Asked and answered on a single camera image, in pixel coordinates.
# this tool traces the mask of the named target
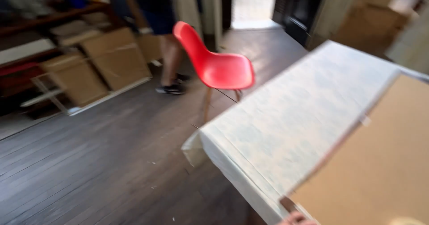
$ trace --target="dark wooden floor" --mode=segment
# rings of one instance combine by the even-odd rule
[[[280,29],[225,39],[253,62],[256,86],[306,54]],[[244,222],[246,202],[222,173],[211,162],[191,167],[180,151],[191,124],[202,125],[204,85],[195,77],[183,96],[158,94],[152,71],[150,82],[84,113],[0,141],[0,224]],[[195,76],[189,61],[184,73]],[[215,91],[210,117],[233,104]]]

